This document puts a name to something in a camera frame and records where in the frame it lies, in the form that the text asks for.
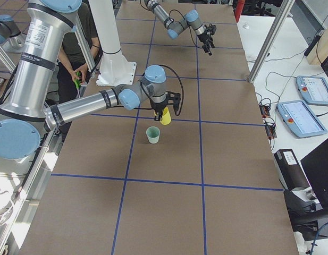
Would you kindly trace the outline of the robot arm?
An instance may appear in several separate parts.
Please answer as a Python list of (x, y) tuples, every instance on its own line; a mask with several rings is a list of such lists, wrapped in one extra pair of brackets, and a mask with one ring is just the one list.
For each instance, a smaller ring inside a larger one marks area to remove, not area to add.
[(11, 93), (0, 104), (0, 157), (21, 159), (33, 154), (40, 146), (43, 135), (83, 116), (109, 109), (138, 108), (149, 100), (160, 121), (166, 106), (176, 114), (182, 108), (182, 93), (166, 88), (166, 75), (159, 65), (145, 69), (143, 76), (134, 81), (133, 62), (120, 53), (119, 36), (111, 2), (93, 1), (90, 5), (98, 32), (103, 25), (112, 38), (115, 52), (104, 53), (100, 78), (111, 88), (94, 95), (81, 97), (51, 107), (44, 107), (48, 86), (55, 70), (64, 35), (78, 32), (80, 1), (30, 1), (31, 18), (25, 48), (13, 78)]
[(171, 39), (176, 39), (188, 29), (194, 46), (212, 56), (211, 49), (215, 48), (212, 36), (215, 35), (216, 25), (204, 24), (195, 9), (184, 15), (177, 9), (167, 13), (159, 1), (140, 1), (140, 4), (142, 2), (145, 4), (143, 8), (151, 11), (162, 22)]

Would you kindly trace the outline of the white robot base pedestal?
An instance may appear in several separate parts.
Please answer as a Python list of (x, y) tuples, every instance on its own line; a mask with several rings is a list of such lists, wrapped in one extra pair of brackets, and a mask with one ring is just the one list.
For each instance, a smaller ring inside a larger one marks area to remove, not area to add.
[(92, 0), (89, 5), (103, 51), (97, 85), (132, 84), (137, 63), (122, 54), (112, 1)]

